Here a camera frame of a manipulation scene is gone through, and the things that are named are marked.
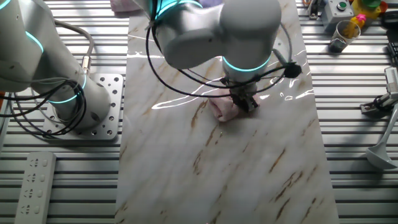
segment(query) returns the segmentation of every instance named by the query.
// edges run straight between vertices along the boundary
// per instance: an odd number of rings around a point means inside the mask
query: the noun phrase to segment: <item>metal base plate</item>
[[[107,117],[97,126],[84,131],[71,131],[63,136],[57,136],[61,140],[95,140],[95,141],[110,141],[118,135],[119,115],[123,93],[123,76],[119,74],[91,74],[91,79],[103,85],[111,97],[111,109]],[[47,107],[47,116],[54,118],[54,121],[59,121],[54,114],[53,106],[51,104]],[[51,130],[56,132],[64,128],[63,124],[55,123],[46,119],[44,121],[44,130]]]

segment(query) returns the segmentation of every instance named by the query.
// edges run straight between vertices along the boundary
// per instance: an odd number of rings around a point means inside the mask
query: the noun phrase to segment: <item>remote control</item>
[[[398,31],[387,31],[388,46],[387,49],[390,53],[392,66],[398,67]]]

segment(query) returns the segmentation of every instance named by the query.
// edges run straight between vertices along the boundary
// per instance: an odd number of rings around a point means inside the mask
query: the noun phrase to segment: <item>slotted metal surface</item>
[[[387,2],[398,9],[396,0]],[[47,4],[56,19],[80,26],[93,35],[96,47],[92,72],[125,76],[129,20],[115,18],[109,1]],[[323,33],[321,21],[308,20],[301,0],[297,0],[297,8],[341,223],[398,223],[398,170],[379,172],[364,156],[366,148],[383,134],[388,118],[374,121],[362,116],[359,110],[361,103],[386,92],[384,69],[389,60],[384,53],[385,30],[375,22],[335,57],[326,51],[330,36]],[[80,61],[88,41],[70,30],[57,30]],[[22,105],[24,109],[31,108],[34,102]],[[34,124],[43,125],[40,112],[28,117]],[[121,127],[120,119],[115,142],[47,143],[10,120],[0,154],[0,223],[14,223],[24,163],[33,151],[52,151],[58,157],[47,223],[113,223]],[[398,162],[398,126],[393,129],[387,149]]]

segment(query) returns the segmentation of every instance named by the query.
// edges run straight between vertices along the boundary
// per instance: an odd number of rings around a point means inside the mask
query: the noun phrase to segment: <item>yellow toy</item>
[[[374,9],[366,7],[362,0],[354,0],[351,7],[353,8],[354,15],[357,16],[359,14],[364,14],[368,19],[377,19],[380,15],[380,6],[375,7]]]
[[[343,30],[343,35],[349,39],[352,39],[355,35],[355,24],[359,26],[360,29],[365,25],[366,16],[364,14],[358,14],[356,17],[351,19],[351,22],[347,25],[347,27]]]

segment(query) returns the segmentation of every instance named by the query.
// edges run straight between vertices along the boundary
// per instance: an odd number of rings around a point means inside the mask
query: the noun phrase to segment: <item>bolt hole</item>
[[[92,118],[93,120],[95,120],[96,122],[100,122],[100,117],[99,117],[96,113],[91,112],[91,113],[90,113],[90,116],[91,116],[91,118]]]

